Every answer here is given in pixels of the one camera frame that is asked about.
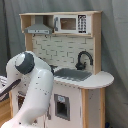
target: play kitchen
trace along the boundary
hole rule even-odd
[[[111,74],[101,71],[101,12],[21,14],[26,50],[54,68],[48,112],[33,123],[42,128],[104,128],[105,87]],[[29,78],[10,95],[12,116]]]

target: sink basin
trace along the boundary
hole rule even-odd
[[[91,76],[92,73],[87,71],[69,69],[69,68],[62,68],[54,73],[55,77],[73,80],[73,81],[83,81]]]

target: white cabinet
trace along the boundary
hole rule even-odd
[[[48,128],[82,128],[81,89],[55,83],[49,113]]]

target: oven door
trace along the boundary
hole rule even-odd
[[[78,33],[78,15],[55,15],[55,33]]]

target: tile backsplash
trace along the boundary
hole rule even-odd
[[[74,68],[78,54],[87,51],[93,57],[93,38],[33,35],[33,52],[50,65]],[[81,62],[86,62],[86,70],[92,71],[88,56],[82,55]]]

